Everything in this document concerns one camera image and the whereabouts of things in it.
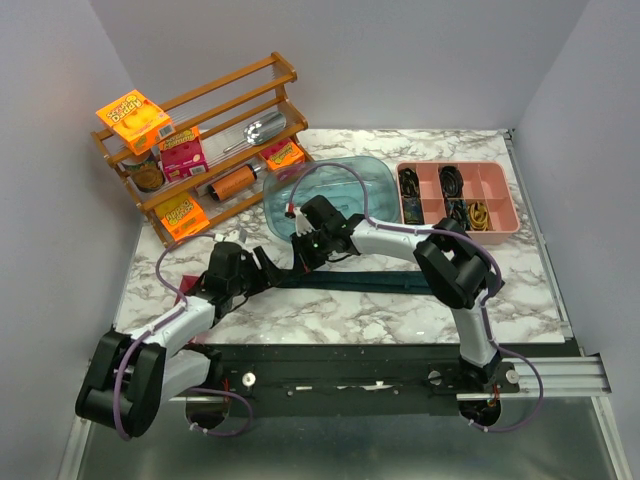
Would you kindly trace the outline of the dark green necktie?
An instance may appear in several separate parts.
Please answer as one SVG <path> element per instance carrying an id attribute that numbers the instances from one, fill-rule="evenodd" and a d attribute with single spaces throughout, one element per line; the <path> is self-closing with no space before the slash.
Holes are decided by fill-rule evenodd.
<path id="1" fill-rule="evenodd" d="M 419 271 L 313 271 L 299 277 L 285 278 L 274 287 L 360 293 L 429 296 L 433 294 Z"/>

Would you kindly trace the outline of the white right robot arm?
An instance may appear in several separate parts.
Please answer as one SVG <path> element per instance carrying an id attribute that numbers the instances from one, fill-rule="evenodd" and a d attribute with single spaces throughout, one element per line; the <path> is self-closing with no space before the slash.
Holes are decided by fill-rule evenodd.
<path id="1" fill-rule="evenodd" d="M 486 302 L 503 285 L 501 271 L 488 251 L 454 221 L 410 228 L 363 214 L 345 218 L 320 195 L 300 208 L 287 203 L 285 215 L 295 220 L 291 242 L 296 259 L 309 270 L 342 253 L 416 263 L 432 294 L 453 314 L 462 384 L 480 392 L 494 383 L 499 353 L 489 332 Z"/>

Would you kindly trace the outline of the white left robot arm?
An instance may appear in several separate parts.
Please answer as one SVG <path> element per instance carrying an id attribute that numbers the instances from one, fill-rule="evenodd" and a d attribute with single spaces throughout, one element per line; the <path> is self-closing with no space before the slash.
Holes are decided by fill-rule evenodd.
<path id="1" fill-rule="evenodd" d="M 168 312 L 129 334 L 110 330 L 99 340 L 75 403 L 77 416 L 115 429 L 129 440 L 144 434 L 162 403 L 193 390 L 214 393 L 224 380 L 218 351 L 190 342 L 234 307 L 285 277 L 257 247 L 215 245 L 208 268 Z"/>

